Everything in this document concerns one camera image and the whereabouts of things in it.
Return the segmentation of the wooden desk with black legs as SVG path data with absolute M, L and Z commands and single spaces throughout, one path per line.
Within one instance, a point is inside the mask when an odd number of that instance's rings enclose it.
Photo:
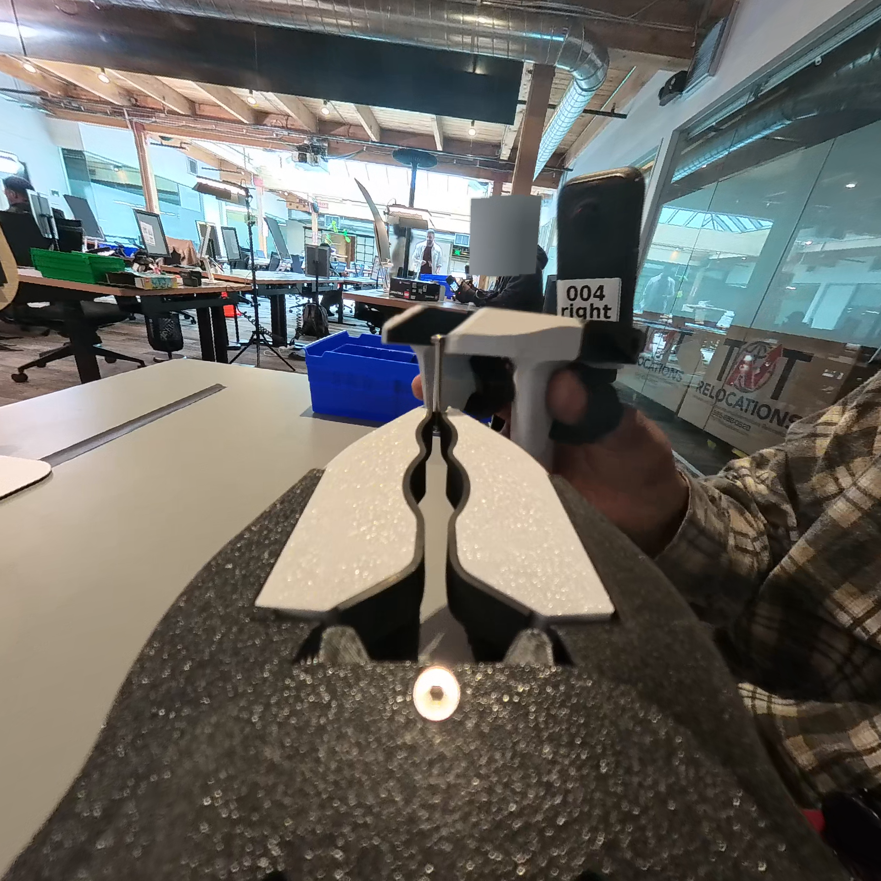
M 357 291 L 342 291 L 344 301 L 353 301 L 366 307 L 369 316 L 360 320 L 374 328 L 372 333 L 378 333 L 383 324 L 391 318 L 392 314 L 411 309 L 413 307 L 436 307 L 447 314 L 469 315 L 474 310 L 470 306 L 457 301 L 413 301 L 396 296 L 391 296 L 380 289 L 365 289 Z
M 213 271 L 217 282 L 242 284 L 248 289 L 248 318 L 254 320 L 250 298 L 250 272 L 246 270 Z M 343 303 L 342 291 L 350 280 L 340 277 L 313 279 L 302 273 L 291 271 L 257 271 L 258 303 L 261 325 L 268 331 L 272 345 L 282 347 L 296 346 L 299 340 L 313 339 L 299 336 L 302 306 L 307 301 L 320 302 L 328 298 L 332 306 L 340 311 Z
M 143 368 L 145 366 L 143 360 L 112 352 L 101 345 L 99 326 L 90 315 L 86 314 L 84 303 L 107 296 L 113 296 L 118 301 L 126 301 L 128 306 L 133 306 L 135 313 L 143 316 L 158 316 L 177 310 L 194 309 L 197 314 L 203 360 L 227 364 L 229 340 L 223 309 L 227 305 L 238 303 L 239 295 L 249 290 L 247 285 L 231 282 L 211 282 L 198 286 L 160 290 L 120 287 L 113 284 L 89 284 L 47 279 L 37 270 L 26 268 L 18 268 L 17 276 L 17 290 L 10 300 L 10 305 L 22 307 L 42 302 L 57 304 L 61 329 L 63 336 L 67 338 L 67 343 L 64 351 L 57 349 L 42 353 L 37 359 L 17 368 L 11 374 L 11 379 L 16 383 L 27 382 L 29 370 L 46 367 L 54 360 L 68 357 L 74 359 L 81 383 L 101 379 L 100 360 L 107 363 L 127 361 L 138 368 Z

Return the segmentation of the green plastic bins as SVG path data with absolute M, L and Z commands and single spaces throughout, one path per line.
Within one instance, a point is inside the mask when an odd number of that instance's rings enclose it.
M 43 278 L 76 283 L 109 284 L 109 274 L 128 270 L 122 258 L 93 253 L 30 248 L 30 259 Z

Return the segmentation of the white flat pad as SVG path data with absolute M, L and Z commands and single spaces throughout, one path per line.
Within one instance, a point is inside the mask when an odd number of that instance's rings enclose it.
M 41 459 L 1 456 L 0 466 L 1 500 L 37 485 L 52 473 L 52 466 Z

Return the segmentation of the black tripod with light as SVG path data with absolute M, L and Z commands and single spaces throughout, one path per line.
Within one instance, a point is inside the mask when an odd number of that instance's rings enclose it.
M 293 364 L 289 361 L 288 358 L 285 358 L 280 351 L 278 351 L 271 343 L 270 336 L 268 331 L 261 325 L 260 315 L 259 315 L 259 303 L 258 303 L 258 283 L 256 279 L 256 264 L 255 264 L 255 226 L 256 226 L 256 217 L 253 212 L 252 205 L 252 194 L 251 189 L 244 184 L 237 184 L 234 182 L 226 182 L 221 180 L 213 180 L 210 178 L 205 178 L 204 176 L 198 175 L 195 178 L 194 191 L 199 192 L 203 195 L 212 195 L 216 199 L 220 199 L 222 197 L 229 197 L 229 200 L 232 201 L 240 201 L 245 205 L 246 210 L 246 223 L 248 225 L 248 248 L 250 252 L 249 258 L 249 272 L 250 272 L 250 298 L 252 302 L 253 309 L 253 325 L 254 329 L 251 335 L 248 338 L 248 342 L 244 344 L 235 355 L 235 357 L 230 361 L 231 364 L 234 364 L 242 354 L 247 351 L 254 350 L 256 363 L 255 367 L 260 368 L 262 365 L 262 351 L 265 349 L 270 354 L 275 356 L 286 368 L 290 371 L 296 373 L 296 369 Z

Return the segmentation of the printed cardboard box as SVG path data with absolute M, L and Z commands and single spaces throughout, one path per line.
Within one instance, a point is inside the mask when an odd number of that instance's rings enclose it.
M 823 356 L 806 340 L 732 327 L 677 414 L 746 453 L 775 446 L 821 406 L 823 367 Z

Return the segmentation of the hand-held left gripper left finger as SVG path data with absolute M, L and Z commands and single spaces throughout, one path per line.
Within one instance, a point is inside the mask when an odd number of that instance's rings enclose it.
M 405 480 L 424 462 L 428 416 L 410 410 L 328 463 L 256 607 L 329 616 L 416 572 L 424 562 L 424 521 Z

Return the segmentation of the black office chair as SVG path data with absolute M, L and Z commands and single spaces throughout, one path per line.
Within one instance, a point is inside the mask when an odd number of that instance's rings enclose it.
M 98 301 L 96 293 L 75 289 L 68 283 L 54 287 L 47 282 L 43 277 L 20 277 L 6 312 L 13 324 L 54 332 L 64 337 L 65 343 L 16 368 L 11 374 L 14 382 L 27 382 L 29 370 L 65 358 L 75 360 L 81 383 L 101 378 L 99 358 L 107 363 L 126 361 L 145 367 L 140 358 L 105 348 L 100 338 L 102 329 L 127 321 L 127 310 L 117 302 Z

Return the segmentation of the person's right forearm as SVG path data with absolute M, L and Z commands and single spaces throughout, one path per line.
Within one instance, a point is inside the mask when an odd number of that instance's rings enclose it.
M 784 777 L 879 797 L 879 375 L 687 485 L 656 564 L 714 628 Z

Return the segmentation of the black mesh waste bin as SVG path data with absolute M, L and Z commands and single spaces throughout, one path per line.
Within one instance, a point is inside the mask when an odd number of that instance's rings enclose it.
M 184 338 L 178 314 L 146 314 L 145 327 L 150 347 L 164 354 L 163 358 L 154 357 L 155 362 L 171 360 L 176 353 L 183 350 Z

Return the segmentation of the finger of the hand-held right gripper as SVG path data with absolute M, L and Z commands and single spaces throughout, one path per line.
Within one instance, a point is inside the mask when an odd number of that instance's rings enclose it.
M 484 307 L 446 336 L 445 352 L 508 359 L 514 402 L 541 408 L 550 373 L 577 358 L 585 329 L 575 318 Z
M 386 345 L 410 347 L 416 355 L 418 373 L 411 380 L 414 397 L 431 408 L 430 355 L 432 336 L 445 337 L 466 322 L 469 315 L 447 314 L 436 307 L 413 307 L 390 318 L 383 326 L 381 336 Z M 443 408 L 465 408 L 468 399 L 476 391 L 476 379 L 468 356 L 449 354 L 444 343 L 442 400 Z

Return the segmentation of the wooden post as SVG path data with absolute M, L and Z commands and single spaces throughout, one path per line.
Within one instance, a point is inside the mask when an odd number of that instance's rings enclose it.
M 512 195 L 531 194 L 554 75 L 551 65 L 533 65 L 512 176 Z

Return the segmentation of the black ceiling panel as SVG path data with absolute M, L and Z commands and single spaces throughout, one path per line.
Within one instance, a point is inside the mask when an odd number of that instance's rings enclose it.
M 2 23 L 2 50 L 35 59 L 261 92 L 511 123 L 520 61 L 180 17 L 149 32 Z

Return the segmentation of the silver ventilation duct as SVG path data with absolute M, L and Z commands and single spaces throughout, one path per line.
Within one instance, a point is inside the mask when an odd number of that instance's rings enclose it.
M 605 46 L 578 20 L 570 26 L 563 41 L 556 67 L 571 75 L 567 91 L 547 122 L 538 147 L 534 177 L 560 146 L 607 77 L 610 58 Z

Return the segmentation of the person's right hand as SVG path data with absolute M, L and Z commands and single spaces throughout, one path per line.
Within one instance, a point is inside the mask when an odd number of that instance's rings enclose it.
M 669 441 L 632 407 L 624 407 L 619 425 L 596 443 L 555 443 L 552 462 L 553 474 L 647 556 L 660 555 L 686 517 L 690 489 Z

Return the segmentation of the blue plastic bin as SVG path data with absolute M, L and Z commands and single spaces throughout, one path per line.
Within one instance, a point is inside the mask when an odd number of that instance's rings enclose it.
M 386 345 L 379 336 L 352 336 L 343 331 L 315 341 L 304 348 L 312 411 L 318 415 L 346 418 L 376 424 L 400 423 L 415 427 L 428 417 L 424 404 L 413 396 L 413 378 L 419 374 L 419 355 L 436 354 L 436 347 Z M 472 369 L 473 357 L 448 355 L 442 360 L 442 391 L 446 406 L 462 409 L 473 393 L 468 380 L 478 380 L 477 390 L 489 392 L 488 403 L 513 398 L 509 370 L 491 372 Z M 464 368 L 465 388 L 454 380 L 462 378 L 456 368 Z

